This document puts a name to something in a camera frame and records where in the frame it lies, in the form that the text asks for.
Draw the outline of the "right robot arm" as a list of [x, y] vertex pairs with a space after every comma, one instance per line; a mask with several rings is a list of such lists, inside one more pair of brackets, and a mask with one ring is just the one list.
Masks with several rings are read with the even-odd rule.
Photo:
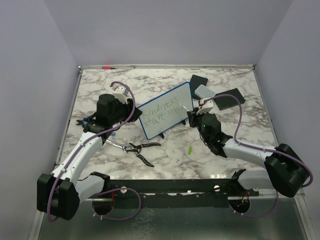
[[288, 198], [310, 183], [310, 169], [287, 144], [277, 147], [251, 145], [227, 135], [215, 114], [198, 113], [198, 108], [187, 111], [189, 125], [197, 128], [204, 144], [216, 156], [240, 159], [261, 167], [260, 170], [244, 170], [230, 182], [229, 189], [240, 196], [251, 189], [274, 189]]

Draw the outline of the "green marker cap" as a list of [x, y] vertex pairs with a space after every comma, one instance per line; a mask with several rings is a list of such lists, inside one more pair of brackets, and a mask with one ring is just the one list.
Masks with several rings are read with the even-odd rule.
[[191, 153], [192, 153], [192, 147], [190, 146], [190, 147], [188, 148], [187, 154], [190, 155]]

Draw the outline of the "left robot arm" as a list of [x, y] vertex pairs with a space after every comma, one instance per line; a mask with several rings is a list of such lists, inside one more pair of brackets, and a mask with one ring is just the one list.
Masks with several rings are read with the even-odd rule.
[[93, 155], [106, 143], [112, 132], [126, 123], [135, 122], [142, 111], [134, 97], [123, 93], [102, 94], [96, 111], [86, 121], [83, 133], [67, 158], [50, 174], [41, 174], [36, 183], [36, 208], [48, 220], [71, 220], [80, 203], [92, 196], [113, 194], [110, 176], [94, 171], [84, 180], [79, 177]]

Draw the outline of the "blue framed whiteboard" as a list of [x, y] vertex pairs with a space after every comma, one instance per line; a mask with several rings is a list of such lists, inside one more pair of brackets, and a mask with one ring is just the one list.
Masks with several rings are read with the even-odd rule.
[[142, 115], [139, 121], [146, 138], [151, 140], [186, 120], [188, 115], [183, 106], [189, 110], [194, 108], [190, 83], [187, 81], [140, 105], [138, 109]]

